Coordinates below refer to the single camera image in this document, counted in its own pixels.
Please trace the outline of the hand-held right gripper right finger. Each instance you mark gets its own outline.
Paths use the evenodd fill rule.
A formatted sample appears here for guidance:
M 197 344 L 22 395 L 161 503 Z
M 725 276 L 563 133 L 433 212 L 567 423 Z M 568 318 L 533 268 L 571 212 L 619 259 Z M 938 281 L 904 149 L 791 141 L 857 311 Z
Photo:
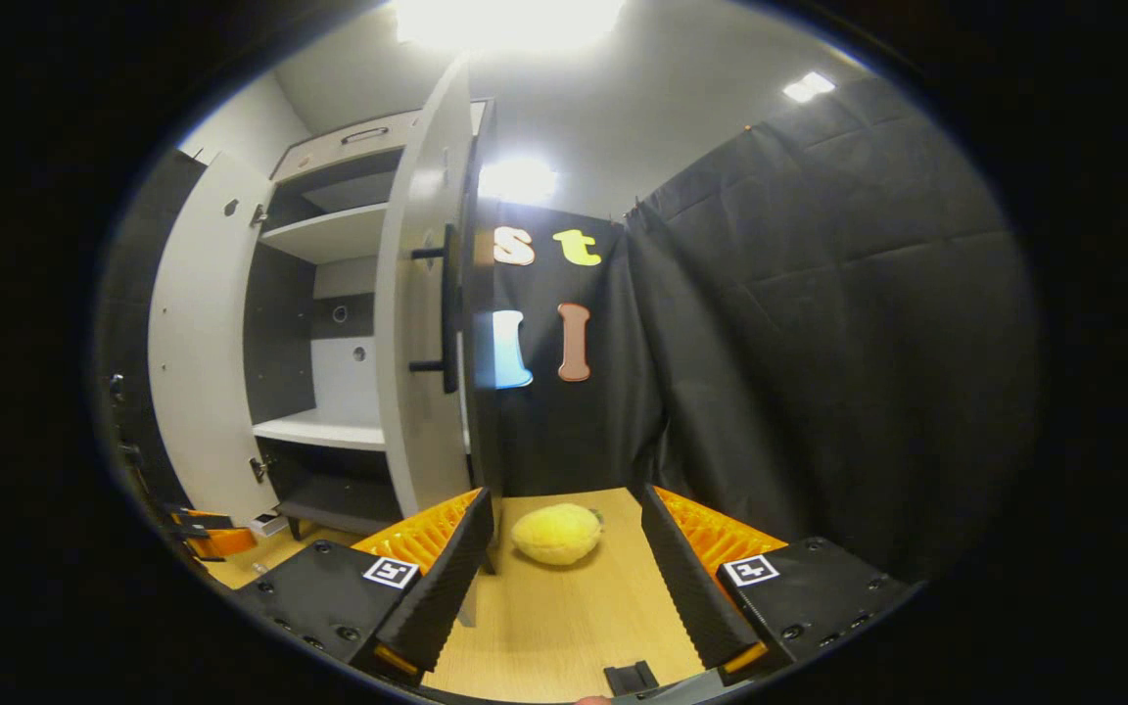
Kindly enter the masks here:
M 704 670 L 734 685 L 831 653 L 917 585 L 823 537 L 797 541 L 643 485 L 641 530 Z

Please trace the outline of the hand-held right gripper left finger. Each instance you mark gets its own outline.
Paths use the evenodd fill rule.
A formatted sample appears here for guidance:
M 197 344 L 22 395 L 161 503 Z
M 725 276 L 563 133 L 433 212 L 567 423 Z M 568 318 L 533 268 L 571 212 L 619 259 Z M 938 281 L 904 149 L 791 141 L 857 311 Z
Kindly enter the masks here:
M 475 488 L 353 545 L 312 541 L 232 596 L 328 659 L 417 686 L 437 669 L 494 534 L 492 492 Z

